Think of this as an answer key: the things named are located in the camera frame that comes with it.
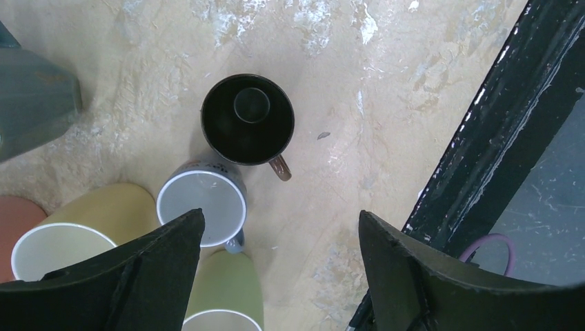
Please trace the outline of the grey-blue ceramic mug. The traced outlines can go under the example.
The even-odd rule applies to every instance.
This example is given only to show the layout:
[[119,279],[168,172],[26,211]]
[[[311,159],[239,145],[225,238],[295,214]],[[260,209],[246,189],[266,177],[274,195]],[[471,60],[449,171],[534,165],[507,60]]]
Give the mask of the grey-blue ceramic mug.
[[23,49],[1,25],[1,161],[58,139],[82,109],[76,76]]

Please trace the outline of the green mug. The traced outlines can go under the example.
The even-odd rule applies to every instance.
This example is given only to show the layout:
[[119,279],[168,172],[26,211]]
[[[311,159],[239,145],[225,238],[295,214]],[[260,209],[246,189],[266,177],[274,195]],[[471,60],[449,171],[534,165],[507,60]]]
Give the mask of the green mug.
[[259,275],[244,253],[217,251],[200,264],[183,330],[263,330]]

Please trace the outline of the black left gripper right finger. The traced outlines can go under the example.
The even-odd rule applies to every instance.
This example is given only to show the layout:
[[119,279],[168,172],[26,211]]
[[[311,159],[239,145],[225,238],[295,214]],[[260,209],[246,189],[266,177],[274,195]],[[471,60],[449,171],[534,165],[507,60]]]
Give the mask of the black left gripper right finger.
[[359,215],[379,330],[583,330],[584,285],[558,287],[481,270]]

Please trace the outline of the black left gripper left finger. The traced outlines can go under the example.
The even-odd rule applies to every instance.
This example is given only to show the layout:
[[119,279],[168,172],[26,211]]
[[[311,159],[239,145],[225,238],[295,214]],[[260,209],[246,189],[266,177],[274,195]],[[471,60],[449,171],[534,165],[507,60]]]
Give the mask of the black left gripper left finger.
[[201,209],[38,281],[1,284],[2,330],[180,330],[205,230]]

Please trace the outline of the pink mug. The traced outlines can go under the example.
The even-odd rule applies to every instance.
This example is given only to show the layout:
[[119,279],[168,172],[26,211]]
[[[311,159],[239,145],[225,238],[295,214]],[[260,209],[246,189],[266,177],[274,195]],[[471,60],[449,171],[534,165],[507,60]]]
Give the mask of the pink mug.
[[34,201],[16,196],[1,196],[1,283],[14,280],[11,254],[15,243],[47,217]]

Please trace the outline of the brown ribbed mug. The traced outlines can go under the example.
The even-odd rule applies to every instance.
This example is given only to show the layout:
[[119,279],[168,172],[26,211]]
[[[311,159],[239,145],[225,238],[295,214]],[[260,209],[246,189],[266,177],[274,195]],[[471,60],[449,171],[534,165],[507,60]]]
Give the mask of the brown ribbed mug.
[[216,83],[201,106],[210,147],[242,166],[268,163],[282,181],[292,178],[282,157],[293,137],[295,113],[286,93],[257,74],[235,74]]

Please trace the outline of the yellow mug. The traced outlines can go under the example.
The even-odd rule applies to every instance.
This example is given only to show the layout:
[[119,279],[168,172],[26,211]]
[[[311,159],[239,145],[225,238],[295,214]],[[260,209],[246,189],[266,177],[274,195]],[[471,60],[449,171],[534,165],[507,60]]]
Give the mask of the yellow mug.
[[107,185],[61,206],[23,234],[12,249],[12,272],[17,280],[38,281],[159,225],[155,200],[147,190],[133,183]]

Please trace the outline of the small blue-grey mug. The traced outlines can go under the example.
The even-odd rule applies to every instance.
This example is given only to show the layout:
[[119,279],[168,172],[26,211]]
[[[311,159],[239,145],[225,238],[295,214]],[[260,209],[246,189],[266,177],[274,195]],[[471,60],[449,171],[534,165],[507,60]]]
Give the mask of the small blue-grey mug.
[[222,245],[236,254],[244,251],[246,194],[241,172],[235,166],[216,158],[194,159],[179,166],[160,189],[157,216],[164,225],[200,208],[205,220],[200,246]]

